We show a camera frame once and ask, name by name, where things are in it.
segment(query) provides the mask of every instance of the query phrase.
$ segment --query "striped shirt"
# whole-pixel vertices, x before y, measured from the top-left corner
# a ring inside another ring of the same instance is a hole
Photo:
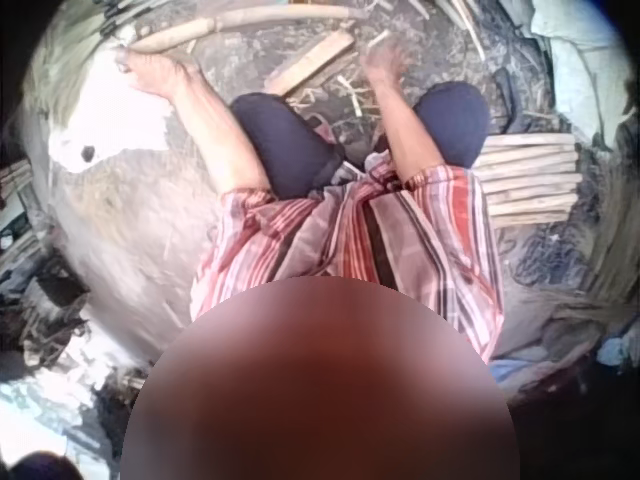
[[[503,322],[502,280],[478,180],[438,166],[404,185],[373,154],[356,182],[277,201],[263,190],[221,196],[216,241],[198,268],[191,315],[267,282],[334,275],[378,283],[421,302],[485,362]]]

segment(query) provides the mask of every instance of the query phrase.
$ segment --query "hand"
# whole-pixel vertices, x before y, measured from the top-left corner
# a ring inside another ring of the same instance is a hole
[[[398,42],[388,40],[370,48],[362,55],[360,62],[374,90],[380,86],[400,88],[406,58]]]
[[[190,77],[199,73],[196,66],[187,66],[166,55],[147,55],[124,48],[117,51],[116,62],[132,87],[169,101],[173,101]]]

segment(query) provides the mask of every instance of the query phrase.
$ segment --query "pile of bamboo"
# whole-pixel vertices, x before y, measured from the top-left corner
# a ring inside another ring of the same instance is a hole
[[[29,160],[20,160],[0,170],[0,194],[7,200],[14,192],[31,182],[33,174]]]
[[[565,133],[492,135],[473,172],[496,228],[562,222],[578,201],[575,138]]]

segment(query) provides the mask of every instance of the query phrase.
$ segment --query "dark pants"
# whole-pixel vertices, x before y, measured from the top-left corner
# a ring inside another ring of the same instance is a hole
[[[274,193],[281,199],[306,196],[327,186],[342,163],[338,147],[316,134],[279,97],[252,93],[238,97],[231,110],[262,160]],[[436,85],[414,110],[449,165],[471,168],[489,133],[489,107],[474,86]],[[386,140],[376,150],[386,149]]]

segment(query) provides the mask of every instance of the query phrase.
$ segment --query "dirt ground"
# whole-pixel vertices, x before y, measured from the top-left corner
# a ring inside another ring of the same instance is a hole
[[[278,2],[176,0],[140,20],[138,26],[149,25],[155,31],[167,23],[196,16],[273,3]],[[364,7],[370,2],[331,3]],[[551,87],[545,60],[534,41],[515,35],[513,25],[495,0],[481,2],[486,4],[480,28],[487,50],[484,63],[470,37],[432,3],[426,3],[431,15],[428,21],[408,2],[391,3],[395,5],[393,12],[375,8],[371,18],[352,31],[358,47],[385,29],[397,35],[411,59],[404,83],[411,101],[437,83],[470,82],[489,101],[492,131],[501,132],[507,112],[492,75],[500,67],[507,67],[524,110],[542,114],[550,110]],[[197,42],[193,56],[221,96],[231,101],[238,95],[260,90],[266,76],[285,59],[338,26],[336,21],[301,21],[212,35]],[[184,46],[178,50],[184,55]],[[324,114],[350,158],[358,163],[368,153],[379,117],[357,56],[340,61],[340,73],[353,87],[363,89],[364,118],[355,117],[349,97],[334,77],[324,84],[311,83],[313,103],[308,92],[296,93],[294,106],[303,115]],[[528,117],[526,123],[534,131],[559,126],[538,116]],[[49,213],[57,224],[57,244],[91,289],[84,314],[102,324],[143,363],[157,360],[190,324],[193,274],[202,252],[210,245],[218,220],[216,193],[204,164],[175,117],[169,120],[167,140],[169,152],[124,151],[79,175],[55,165],[49,172],[48,162],[34,165],[36,184],[38,177],[50,175]],[[530,231],[524,229],[522,238]],[[517,241],[521,234],[509,235]],[[516,293],[507,292],[506,298],[505,331],[510,334],[501,341],[502,351],[527,343],[548,318],[543,309],[524,314],[519,309],[523,299]]]

